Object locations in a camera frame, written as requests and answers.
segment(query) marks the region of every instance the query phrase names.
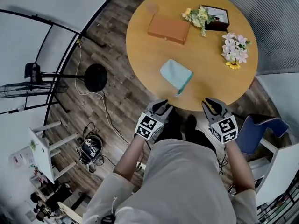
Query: folded towel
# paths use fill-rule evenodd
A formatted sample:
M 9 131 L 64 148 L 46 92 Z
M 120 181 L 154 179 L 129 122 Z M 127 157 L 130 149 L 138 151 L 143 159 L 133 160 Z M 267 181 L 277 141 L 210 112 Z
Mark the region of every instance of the folded towel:
M 168 60 L 162 66 L 160 72 L 170 84 L 178 89 L 176 96 L 179 96 L 183 92 L 183 89 L 193 76 L 192 71 L 174 60 Z

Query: round wooden table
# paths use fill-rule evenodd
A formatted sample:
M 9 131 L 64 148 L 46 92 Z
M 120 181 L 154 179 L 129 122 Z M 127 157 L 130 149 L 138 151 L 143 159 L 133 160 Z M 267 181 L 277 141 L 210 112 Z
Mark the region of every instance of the round wooden table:
M 228 11 L 228 32 L 243 35 L 252 41 L 249 45 L 247 63 L 233 70 L 225 65 L 221 55 L 226 32 L 207 31 L 206 37 L 200 29 L 190 26 L 184 45 L 166 41 L 147 34 L 152 14 L 147 3 L 157 4 L 159 14 L 183 19 L 186 8 L 199 5 L 219 7 Z M 127 30 L 127 53 L 136 76 L 142 84 L 159 98 L 166 98 L 176 107 L 202 111 L 201 101 L 206 97 L 222 100 L 227 105 L 236 101 L 249 88 L 257 68 L 258 51 L 254 33 L 244 15 L 228 0 L 145 0 L 134 12 Z M 173 59 L 194 75 L 179 97 L 178 92 L 161 75 L 160 69 Z

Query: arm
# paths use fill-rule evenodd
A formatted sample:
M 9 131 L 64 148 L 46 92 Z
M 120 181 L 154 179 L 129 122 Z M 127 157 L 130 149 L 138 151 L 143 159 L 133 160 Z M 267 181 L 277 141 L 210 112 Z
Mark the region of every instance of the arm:
M 237 193 L 246 190 L 255 190 L 254 178 L 251 169 L 240 151 L 237 143 L 233 140 L 226 145 L 228 160 L 232 169 L 234 185 Z
M 142 152 L 144 142 L 145 139 L 143 137 L 136 135 L 117 163 L 113 172 L 130 181 L 136 170 L 136 165 Z

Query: yellow flower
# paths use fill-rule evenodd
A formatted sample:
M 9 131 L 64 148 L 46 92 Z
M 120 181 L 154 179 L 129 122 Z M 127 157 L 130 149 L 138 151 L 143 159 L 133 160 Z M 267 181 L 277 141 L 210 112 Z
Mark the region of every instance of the yellow flower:
M 189 15 L 191 12 L 191 8 L 187 8 L 186 11 L 184 12 L 186 15 Z
M 226 62 L 225 64 L 232 69 L 240 69 L 241 68 L 241 66 L 239 65 L 238 62 Z

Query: sunflower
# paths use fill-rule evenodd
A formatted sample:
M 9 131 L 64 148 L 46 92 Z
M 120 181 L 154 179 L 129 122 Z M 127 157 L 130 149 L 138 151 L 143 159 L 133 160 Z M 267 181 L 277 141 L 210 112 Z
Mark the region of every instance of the sunflower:
M 226 62 L 225 64 L 232 69 L 240 69 L 241 68 L 241 66 L 239 65 L 238 62 Z

